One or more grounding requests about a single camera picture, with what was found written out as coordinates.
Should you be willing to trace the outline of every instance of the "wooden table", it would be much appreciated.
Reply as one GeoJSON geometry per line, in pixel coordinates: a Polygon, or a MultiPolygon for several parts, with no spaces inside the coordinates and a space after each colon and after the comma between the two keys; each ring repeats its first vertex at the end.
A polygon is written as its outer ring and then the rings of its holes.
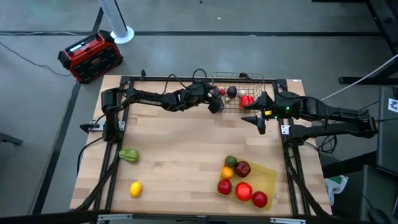
{"type": "MultiPolygon", "coordinates": [[[[121,76],[104,77],[101,91],[119,86],[121,76]]],[[[287,80],[289,91],[304,95],[300,80],[287,80]]],[[[163,92],[165,82],[134,82],[138,90],[163,92]]],[[[167,91],[180,89],[170,82],[167,91]]],[[[271,85],[266,86],[273,98],[271,85]]],[[[93,119],[103,113],[98,98],[93,119]]],[[[123,148],[133,147],[140,161],[121,161],[114,189],[112,212],[185,215],[292,216],[287,174],[277,121],[267,121],[265,135],[240,119],[241,114],[211,114],[207,105],[171,113],[160,107],[133,104],[127,119],[123,148]],[[216,193],[216,185],[226,155],[264,165],[278,173],[272,210],[265,211],[236,202],[216,193]],[[143,184],[139,198],[131,198],[129,187],[143,184]]],[[[298,120],[295,124],[311,125],[298,120]]],[[[90,133],[87,142],[101,133],[90,133]]],[[[76,208],[97,184],[106,142],[86,149],[70,208],[76,208]]],[[[318,152],[300,147],[305,182],[322,208],[331,213],[318,152]]],[[[104,186],[100,208],[104,208],[108,184],[104,186]]],[[[298,209],[303,213],[300,191],[295,186],[298,209]]]]}

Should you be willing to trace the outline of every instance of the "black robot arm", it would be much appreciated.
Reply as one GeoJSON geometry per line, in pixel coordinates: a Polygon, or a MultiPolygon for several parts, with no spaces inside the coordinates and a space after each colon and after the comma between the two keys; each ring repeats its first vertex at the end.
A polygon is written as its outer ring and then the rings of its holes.
{"type": "Polygon", "coordinates": [[[211,86],[206,80],[195,80],[191,85],[172,93],[151,93],[135,88],[112,88],[101,93],[102,111],[106,115],[104,124],[104,141],[118,142],[121,139],[119,119],[117,112],[123,110],[132,103],[142,103],[160,106],[164,110],[176,112],[184,111],[201,103],[209,104],[211,113],[217,113],[223,108],[223,102],[218,91],[212,92],[216,87],[211,86]],[[118,102],[118,95],[125,94],[126,99],[118,102]]]}
{"type": "Polygon", "coordinates": [[[377,134],[374,118],[367,110],[349,110],[335,108],[324,102],[307,96],[298,96],[292,92],[277,93],[273,101],[263,91],[261,96],[245,109],[260,110],[261,117],[243,117],[242,119],[255,124],[260,132],[266,131],[265,120],[269,119],[304,119],[307,121],[334,120],[342,123],[323,126],[305,127],[291,125],[289,128],[289,142],[302,145],[305,140],[317,136],[336,134],[351,134],[357,137],[371,138],[377,134]]]}

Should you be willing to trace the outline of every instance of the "wire basket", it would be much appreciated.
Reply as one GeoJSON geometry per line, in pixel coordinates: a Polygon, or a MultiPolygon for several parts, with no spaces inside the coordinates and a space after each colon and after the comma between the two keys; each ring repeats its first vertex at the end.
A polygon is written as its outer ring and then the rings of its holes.
{"type": "Polygon", "coordinates": [[[224,88],[225,92],[230,86],[235,86],[238,90],[236,97],[231,98],[227,103],[227,94],[221,95],[224,103],[224,109],[220,113],[244,113],[255,114],[257,110],[245,110],[241,108],[241,95],[250,95],[257,99],[262,91],[266,90],[264,76],[260,73],[245,73],[245,72],[215,72],[211,78],[213,86],[217,88],[224,88]]]}

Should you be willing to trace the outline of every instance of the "concrete floor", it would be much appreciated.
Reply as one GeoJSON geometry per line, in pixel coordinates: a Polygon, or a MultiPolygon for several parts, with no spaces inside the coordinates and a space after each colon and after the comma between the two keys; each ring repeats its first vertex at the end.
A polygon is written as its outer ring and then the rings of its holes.
{"type": "MultiPolygon", "coordinates": [[[[90,31],[99,9],[95,0],[24,0],[18,4],[4,1],[0,30],[90,31]]],[[[126,24],[136,31],[377,31],[364,4],[322,4],[310,0],[203,0],[203,4],[196,0],[119,0],[118,3],[126,24]]],[[[110,30],[105,18],[100,29],[110,30]]],[[[64,74],[68,71],[57,61],[57,52],[79,39],[0,35],[0,41],[13,50],[64,74]]],[[[136,36],[119,49],[124,62],[111,74],[138,75],[145,69],[148,75],[190,76],[196,68],[208,73],[259,72],[267,78],[301,79],[306,94],[318,98],[343,88],[338,84],[339,76],[363,77],[391,58],[381,38],[365,37],[136,36]]],[[[0,216],[3,217],[31,212],[75,81],[35,67],[1,46],[0,58],[3,58],[0,60],[3,95],[0,132],[25,141],[21,147],[0,144],[3,165],[0,216]]],[[[44,213],[65,212],[69,208],[78,152],[87,137],[79,125],[91,120],[100,85],[101,78],[80,88],[44,213]]],[[[378,91],[378,86],[354,86],[326,103],[361,108],[376,101],[378,91]]],[[[377,116],[377,106],[370,110],[377,116]]],[[[376,138],[342,136],[335,156],[346,159],[374,150],[376,138]]]]}

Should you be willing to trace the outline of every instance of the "red power station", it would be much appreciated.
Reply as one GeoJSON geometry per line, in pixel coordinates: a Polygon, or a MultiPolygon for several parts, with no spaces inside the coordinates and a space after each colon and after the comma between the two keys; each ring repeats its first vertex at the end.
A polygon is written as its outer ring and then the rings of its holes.
{"type": "Polygon", "coordinates": [[[100,30],[60,51],[58,60],[80,83],[89,83],[119,65],[123,57],[110,33],[100,30]]]}

